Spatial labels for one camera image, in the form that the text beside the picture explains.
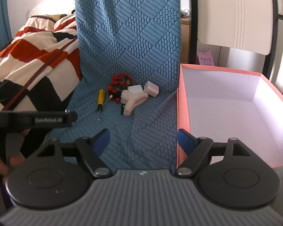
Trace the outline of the person's left hand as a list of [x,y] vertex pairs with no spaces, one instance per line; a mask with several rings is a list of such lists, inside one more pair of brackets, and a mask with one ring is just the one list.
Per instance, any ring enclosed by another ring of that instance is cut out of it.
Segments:
[[29,131],[7,133],[0,129],[0,175],[7,176],[10,167],[15,168],[29,157],[22,148]]

